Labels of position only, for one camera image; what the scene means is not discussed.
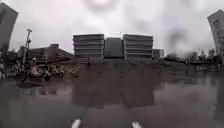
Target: sky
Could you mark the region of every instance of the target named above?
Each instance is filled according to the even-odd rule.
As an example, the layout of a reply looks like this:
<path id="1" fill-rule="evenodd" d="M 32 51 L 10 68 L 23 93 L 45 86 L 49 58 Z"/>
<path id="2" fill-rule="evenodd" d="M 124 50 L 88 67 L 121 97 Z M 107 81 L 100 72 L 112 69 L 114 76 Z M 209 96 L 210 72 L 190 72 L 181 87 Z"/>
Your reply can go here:
<path id="1" fill-rule="evenodd" d="M 224 7 L 223 0 L 4 0 L 19 12 L 10 49 L 58 43 L 73 53 L 75 34 L 103 33 L 107 37 L 144 34 L 165 53 L 214 48 L 207 17 Z"/>

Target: pole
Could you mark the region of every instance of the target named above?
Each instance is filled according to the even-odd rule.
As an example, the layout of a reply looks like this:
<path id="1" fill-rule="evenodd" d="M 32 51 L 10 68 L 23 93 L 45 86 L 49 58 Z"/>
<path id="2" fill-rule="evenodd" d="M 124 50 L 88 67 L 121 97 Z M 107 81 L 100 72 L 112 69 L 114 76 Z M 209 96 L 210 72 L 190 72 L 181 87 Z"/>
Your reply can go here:
<path id="1" fill-rule="evenodd" d="M 26 62 L 26 52 L 29 49 L 29 38 L 30 38 L 30 33 L 32 32 L 32 30 L 31 29 L 27 29 L 27 31 L 28 31 L 28 35 L 27 35 L 25 49 L 24 49 L 24 54 L 23 54 L 23 64 L 25 64 L 25 62 Z"/>

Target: window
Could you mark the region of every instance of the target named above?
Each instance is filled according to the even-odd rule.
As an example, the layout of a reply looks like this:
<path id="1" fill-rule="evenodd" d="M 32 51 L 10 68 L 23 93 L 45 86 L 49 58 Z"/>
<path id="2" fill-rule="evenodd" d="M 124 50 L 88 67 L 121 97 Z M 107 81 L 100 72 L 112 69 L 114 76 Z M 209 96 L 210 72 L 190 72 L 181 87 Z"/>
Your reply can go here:
<path id="1" fill-rule="evenodd" d="M 221 24 L 220 24 L 220 21 L 219 20 L 215 20 L 213 22 L 214 26 L 215 26 L 215 29 L 220 29 L 221 28 Z"/>

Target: road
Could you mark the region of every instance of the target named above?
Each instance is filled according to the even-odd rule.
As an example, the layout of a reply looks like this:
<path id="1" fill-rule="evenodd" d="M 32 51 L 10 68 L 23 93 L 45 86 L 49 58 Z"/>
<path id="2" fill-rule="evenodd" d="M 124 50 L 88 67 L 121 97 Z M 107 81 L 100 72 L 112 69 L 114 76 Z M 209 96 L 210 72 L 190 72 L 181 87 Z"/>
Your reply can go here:
<path id="1" fill-rule="evenodd" d="M 223 128 L 224 74 L 115 65 L 45 86 L 0 83 L 0 128 Z"/>

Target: building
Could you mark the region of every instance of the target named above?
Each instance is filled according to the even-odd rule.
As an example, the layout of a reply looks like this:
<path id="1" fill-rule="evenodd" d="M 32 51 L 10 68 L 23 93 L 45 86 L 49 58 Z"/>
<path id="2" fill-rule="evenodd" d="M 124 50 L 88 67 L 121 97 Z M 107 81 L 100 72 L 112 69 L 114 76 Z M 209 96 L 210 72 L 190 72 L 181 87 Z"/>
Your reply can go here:
<path id="1" fill-rule="evenodd" d="M 123 36 L 125 59 L 150 59 L 153 56 L 153 37 L 143 35 Z"/>
<path id="2" fill-rule="evenodd" d="M 215 41 L 216 51 L 221 55 L 224 62 L 224 12 L 218 10 L 208 17 L 208 21 Z"/>
<path id="3" fill-rule="evenodd" d="M 153 58 L 160 59 L 164 57 L 164 49 L 153 49 L 152 50 Z"/>
<path id="4" fill-rule="evenodd" d="M 74 35 L 73 45 L 75 58 L 79 59 L 103 59 L 104 35 Z"/>
<path id="5" fill-rule="evenodd" d="M 11 34 L 16 22 L 18 13 L 4 3 L 0 3 L 0 49 L 7 52 Z"/>
<path id="6" fill-rule="evenodd" d="M 106 38 L 104 45 L 104 58 L 124 59 L 124 45 L 121 38 Z"/>
<path id="7" fill-rule="evenodd" d="M 153 37 L 125 34 L 106 38 L 102 34 L 74 35 L 74 54 L 78 59 L 151 59 Z"/>
<path id="8" fill-rule="evenodd" d="M 24 46 L 20 47 L 20 50 L 18 51 L 19 57 L 23 57 L 24 49 Z M 29 59 L 36 57 L 37 60 L 71 59 L 73 56 L 73 54 L 60 49 L 58 44 L 51 44 L 49 47 L 29 49 L 27 54 Z"/>

